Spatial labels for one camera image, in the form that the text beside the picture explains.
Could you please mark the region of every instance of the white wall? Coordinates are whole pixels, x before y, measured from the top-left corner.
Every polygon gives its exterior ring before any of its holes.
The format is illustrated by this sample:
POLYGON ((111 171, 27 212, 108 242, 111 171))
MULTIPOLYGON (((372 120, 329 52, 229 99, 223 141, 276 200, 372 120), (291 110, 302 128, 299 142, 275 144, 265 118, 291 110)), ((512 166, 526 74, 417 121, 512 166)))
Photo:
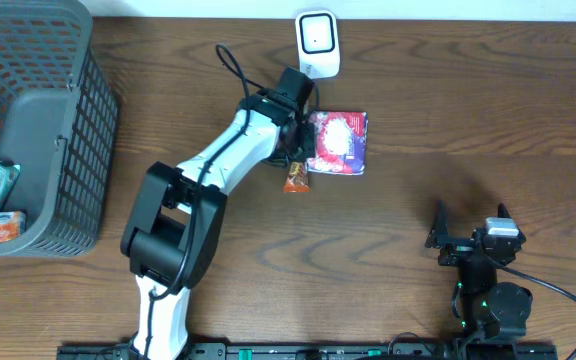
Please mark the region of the white wall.
POLYGON ((576 0, 80 0, 94 16, 576 21, 576 0))

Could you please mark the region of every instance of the red and blue package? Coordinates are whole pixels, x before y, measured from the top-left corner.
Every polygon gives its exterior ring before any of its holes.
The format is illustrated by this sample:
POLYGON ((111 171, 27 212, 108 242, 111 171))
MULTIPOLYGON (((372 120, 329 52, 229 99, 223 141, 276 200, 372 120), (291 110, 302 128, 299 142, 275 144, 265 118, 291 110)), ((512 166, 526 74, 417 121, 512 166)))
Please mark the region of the red and blue package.
POLYGON ((366 158, 365 112, 316 111, 309 121, 315 125, 317 150, 308 159, 308 170, 327 174, 361 175, 366 158))

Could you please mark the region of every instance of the wooden table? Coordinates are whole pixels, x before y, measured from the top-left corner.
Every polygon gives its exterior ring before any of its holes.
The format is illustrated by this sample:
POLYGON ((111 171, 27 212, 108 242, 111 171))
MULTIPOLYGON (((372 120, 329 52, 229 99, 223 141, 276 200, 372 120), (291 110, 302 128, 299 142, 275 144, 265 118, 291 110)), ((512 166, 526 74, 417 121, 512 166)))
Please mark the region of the wooden table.
MULTIPOLYGON (((285 170, 256 167, 229 199, 190 330, 260 342, 455 330, 456 270, 423 247, 438 198, 463 235, 505 202, 528 237, 512 266, 576 293, 576 24, 340 21, 339 33, 321 104, 368 112, 366 174, 312 174, 310 194, 283 194, 285 170)), ((0 359, 131 336, 119 241, 141 179, 208 145, 242 97, 215 43, 267 86, 297 65, 292 21, 96 19, 93 40, 123 103, 101 238, 72 260, 0 258, 0 359)), ((567 355, 576 305, 500 277, 534 294, 527 338, 567 355)))

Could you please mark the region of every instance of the basket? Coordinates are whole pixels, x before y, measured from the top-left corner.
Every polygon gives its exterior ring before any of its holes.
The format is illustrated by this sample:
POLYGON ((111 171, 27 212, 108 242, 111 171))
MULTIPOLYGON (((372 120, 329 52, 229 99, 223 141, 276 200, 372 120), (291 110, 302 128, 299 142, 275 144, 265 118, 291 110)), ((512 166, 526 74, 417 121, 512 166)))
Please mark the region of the basket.
POLYGON ((0 0, 0 161, 21 165, 0 211, 26 213, 0 256, 69 257, 97 241, 118 108, 91 31, 77 1, 0 0))

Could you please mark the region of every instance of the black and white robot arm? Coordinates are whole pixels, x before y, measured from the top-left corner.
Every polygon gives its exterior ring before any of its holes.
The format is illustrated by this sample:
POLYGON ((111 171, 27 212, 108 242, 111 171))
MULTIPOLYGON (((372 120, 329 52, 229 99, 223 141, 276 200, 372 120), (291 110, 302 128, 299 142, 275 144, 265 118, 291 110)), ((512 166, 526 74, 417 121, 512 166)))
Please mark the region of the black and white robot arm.
POLYGON ((314 155, 314 131, 303 117, 313 87, 306 75, 287 68, 275 90, 263 89, 242 100, 232 124, 205 150, 175 168, 156 163, 146 173, 121 243, 141 296, 139 331, 133 341, 139 355, 175 359, 183 350, 191 289, 212 261, 227 197, 244 176, 270 157, 305 161, 314 155), (245 132, 237 136, 248 112, 245 132), (223 149, 232 139, 236 140, 223 149), (197 186, 206 160, 216 152, 221 153, 197 186), (162 206, 191 216, 196 211, 194 234, 162 214, 162 206), (168 296, 152 300, 152 294, 165 291, 168 296))

